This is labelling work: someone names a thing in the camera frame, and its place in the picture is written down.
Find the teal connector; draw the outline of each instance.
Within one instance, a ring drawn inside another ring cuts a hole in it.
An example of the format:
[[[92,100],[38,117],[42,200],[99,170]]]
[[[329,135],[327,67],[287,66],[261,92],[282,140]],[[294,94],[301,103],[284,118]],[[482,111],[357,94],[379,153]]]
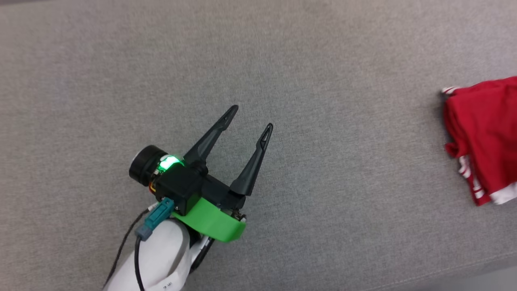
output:
[[[164,197],[145,218],[144,224],[135,230],[134,234],[140,237],[142,241],[146,241],[153,234],[153,230],[155,230],[158,224],[171,217],[173,211],[174,201]]]

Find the gray carpet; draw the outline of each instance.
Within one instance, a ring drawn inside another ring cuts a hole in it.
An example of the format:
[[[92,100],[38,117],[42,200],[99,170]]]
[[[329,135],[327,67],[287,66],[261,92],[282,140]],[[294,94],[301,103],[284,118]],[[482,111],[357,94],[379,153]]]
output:
[[[405,290],[517,265],[517,201],[474,206],[436,96],[517,74],[516,14],[514,0],[0,5],[0,289],[99,289],[153,200],[127,174],[135,153],[185,153],[232,104],[214,176],[231,182],[275,131],[243,238],[216,243],[186,290]]]
[[[515,291],[517,267],[443,283],[422,291]]]

